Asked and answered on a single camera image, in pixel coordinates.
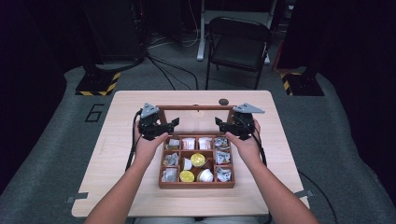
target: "chair backrest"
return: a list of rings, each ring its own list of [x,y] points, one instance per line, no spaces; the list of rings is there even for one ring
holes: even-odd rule
[[[216,17],[210,21],[209,32],[261,41],[267,41],[270,37],[270,30],[259,22],[243,21],[229,17]]]

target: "wooden table top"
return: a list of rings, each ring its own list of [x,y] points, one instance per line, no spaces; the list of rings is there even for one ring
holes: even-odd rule
[[[118,91],[106,115],[79,189],[79,193],[88,192],[88,197],[75,201],[72,208],[73,216],[86,217],[124,173],[132,144],[134,114],[144,103],[219,105],[221,98],[227,99],[229,105],[248,103],[265,111],[264,114],[253,114],[253,117],[262,127],[262,146],[268,167],[291,191],[303,190],[269,91]],[[175,130],[183,132],[219,130],[214,122],[216,114],[191,112],[188,115],[176,116],[191,116],[194,119],[180,118],[180,124]],[[254,179],[234,145],[232,145],[235,175],[233,189],[160,189],[158,179],[162,146],[159,146],[144,175],[130,209],[130,217],[219,217],[268,214],[268,208]],[[309,206],[305,197],[302,201]]]

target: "yellow round container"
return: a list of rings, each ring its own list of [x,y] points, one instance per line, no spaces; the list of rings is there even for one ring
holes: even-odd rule
[[[180,172],[180,180],[182,182],[193,182],[194,174],[191,171],[182,171]]]
[[[201,153],[195,153],[190,158],[192,165],[195,167],[201,167],[205,164],[205,156]]]

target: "black chair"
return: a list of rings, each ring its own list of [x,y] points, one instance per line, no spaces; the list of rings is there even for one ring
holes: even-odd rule
[[[267,55],[270,31],[255,21],[242,21],[216,17],[209,25],[209,55],[207,59],[206,84],[209,82],[210,64],[257,73],[254,90],[257,90],[262,67]]]

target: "person's right arm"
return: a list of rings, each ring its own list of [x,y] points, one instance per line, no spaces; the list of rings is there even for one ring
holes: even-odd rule
[[[260,132],[257,120],[255,125]],[[318,223],[305,204],[262,163],[259,147],[253,137],[242,141],[231,133],[226,133],[226,136],[238,148],[276,223]]]

